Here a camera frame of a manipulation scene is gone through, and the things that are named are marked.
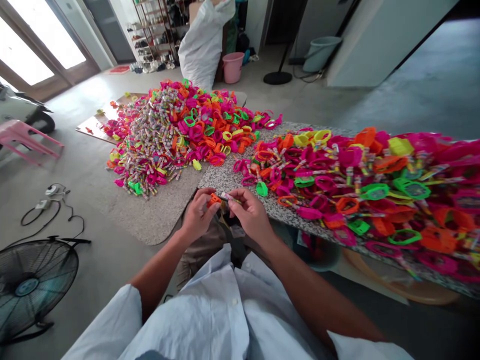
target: light blue bucket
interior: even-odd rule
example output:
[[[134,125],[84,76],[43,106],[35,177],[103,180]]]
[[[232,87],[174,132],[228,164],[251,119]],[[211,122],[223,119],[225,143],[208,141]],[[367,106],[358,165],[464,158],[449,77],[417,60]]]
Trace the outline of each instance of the light blue bucket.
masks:
[[[310,50],[305,56],[303,71],[306,73],[318,73],[325,66],[330,55],[342,42],[341,37],[324,36],[310,42]]]

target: white shirt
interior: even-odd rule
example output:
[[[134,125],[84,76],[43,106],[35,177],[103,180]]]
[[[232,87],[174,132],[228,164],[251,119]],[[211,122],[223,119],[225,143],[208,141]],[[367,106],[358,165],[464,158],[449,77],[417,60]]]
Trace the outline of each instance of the white shirt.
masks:
[[[142,326],[139,291],[123,286],[63,359],[334,359],[280,280],[253,253],[241,269],[223,246]],[[340,360],[412,360],[392,343],[328,331]]]

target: pink bucket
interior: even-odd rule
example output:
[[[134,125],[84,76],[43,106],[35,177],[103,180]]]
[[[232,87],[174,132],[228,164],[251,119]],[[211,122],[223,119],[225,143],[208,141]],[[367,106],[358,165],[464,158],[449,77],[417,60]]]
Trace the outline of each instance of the pink bucket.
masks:
[[[243,52],[232,52],[223,57],[223,75],[227,84],[235,84],[240,80],[244,56]]]

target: granite countertop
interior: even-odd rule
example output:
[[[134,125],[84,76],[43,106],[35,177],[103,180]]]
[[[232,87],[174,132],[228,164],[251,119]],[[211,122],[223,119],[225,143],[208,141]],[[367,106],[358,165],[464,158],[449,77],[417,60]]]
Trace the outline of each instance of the granite countertop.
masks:
[[[282,125],[278,126],[274,130],[261,130],[260,139],[265,142],[270,142],[275,135],[285,134],[287,130],[298,131],[303,128],[313,127],[315,130],[332,130],[334,135],[343,135],[347,137],[354,137],[356,132],[344,129],[338,129],[333,127],[325,126],[312,126],[304,123],[293,123],[293,122],[283,122]],[[236,154],[237,158],[250,158],[254,153],[254,146],[249,146],[243,155]],[[217,190],[217,192],[229,192],[235,188],[241,187],[242,174],[239,172],[233,172],[233,166],[235,159],[233,156],[228,156],[225,160],[223,166],[209,166],[205,175],[200,180],[198,184],[199,188],[212,187]],[[251,191],[255,192],[255,187],[251,186],[249,188]],[[261,202],[265,206],[268,216],[277,221],[283,222],[292,227],[303,230],[307,233],[316,235],[333,243],[339,244],[343,247],[347,247],[350,250],[353,250],[362,255],[366,255],[373,259],[379,260],[383,263],[389,264],[396,268],[401,266],[393,259],[388,257],[378,256],[375,253],[368,250],[363,244],[365,239],[357,237],[358,245],[357,246],[345,246],[343,243],[338,241],[332,234],[332,232],[320,226],[320,223],[309,221],[298,216],[293,209],[288,207],[280,206],[277,203],[277,195],[272,191],[269,191],[267,197],[260,197]],[[429,267],[424,266],[423,264],[417,262],[409,254],[404,254],[406,261],[411,265],[413,270],[417,275],[423,279],[429,280],[433,283],[439,284],[443,287],[446,287],[450,290],[453,290],[457,293],[464,294],[471,298],[480,299],[480,284],[465,284],[456,279],[453,279],[449,276],[441,275]]]

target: scooter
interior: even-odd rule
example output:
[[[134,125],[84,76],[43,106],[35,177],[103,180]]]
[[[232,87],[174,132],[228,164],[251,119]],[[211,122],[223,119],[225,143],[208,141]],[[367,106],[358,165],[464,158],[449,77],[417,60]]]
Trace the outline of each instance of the scooter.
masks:
[[[0,124],[16,119],[45,134],[54,131],[55,121],[47,114],[52,111],[44,103],[14,89],[0,82]]]

